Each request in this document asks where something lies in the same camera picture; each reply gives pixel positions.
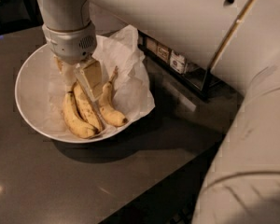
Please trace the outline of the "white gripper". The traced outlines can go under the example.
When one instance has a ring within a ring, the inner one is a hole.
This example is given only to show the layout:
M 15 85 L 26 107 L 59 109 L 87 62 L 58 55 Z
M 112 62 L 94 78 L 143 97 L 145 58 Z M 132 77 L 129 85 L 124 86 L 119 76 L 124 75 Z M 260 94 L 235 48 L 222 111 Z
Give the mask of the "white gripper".
M 91 22 L 73 32 L 53 31 L 46 25 L 42 29 L 50 50 L 56 55 L 54 61 L 62 75 L 65 90 L 72 91 L 78 81 L 87 97 L 92 102 L 97 101 L 103 92 L 102 67 L 92 57 L 85 60 L 97 47 L 94 24 Z

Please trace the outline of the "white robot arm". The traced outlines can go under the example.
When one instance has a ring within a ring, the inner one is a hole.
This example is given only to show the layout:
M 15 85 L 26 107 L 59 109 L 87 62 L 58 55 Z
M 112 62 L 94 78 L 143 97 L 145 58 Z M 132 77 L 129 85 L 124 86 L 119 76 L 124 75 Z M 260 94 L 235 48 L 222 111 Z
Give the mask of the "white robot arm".
M 183 54 L 243 95 L 192 224 L 280 224 L 280 0 L 37 0 L 51 50 L 76 63 L 88 4 Z

